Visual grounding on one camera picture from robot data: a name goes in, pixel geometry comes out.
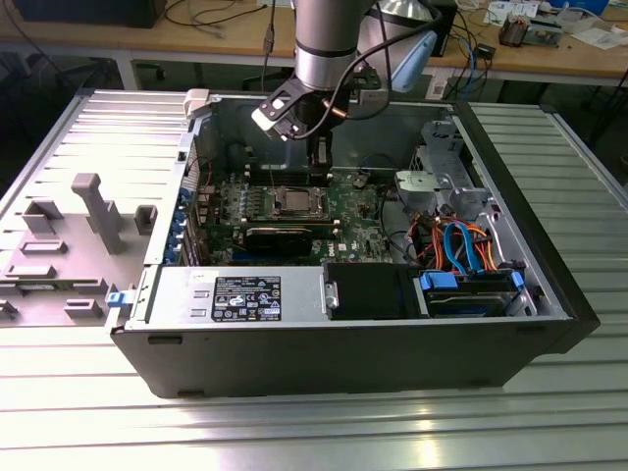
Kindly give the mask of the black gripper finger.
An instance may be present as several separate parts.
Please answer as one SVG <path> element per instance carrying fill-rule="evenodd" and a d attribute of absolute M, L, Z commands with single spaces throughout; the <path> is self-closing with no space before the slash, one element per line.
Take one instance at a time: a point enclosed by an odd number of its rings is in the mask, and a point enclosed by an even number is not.
<path fill-rule="evenodd" d="M 325 180 L 333 166 L 333 137 L 312 135 L 307 139 L 308 173 L 311 180 Z"/>

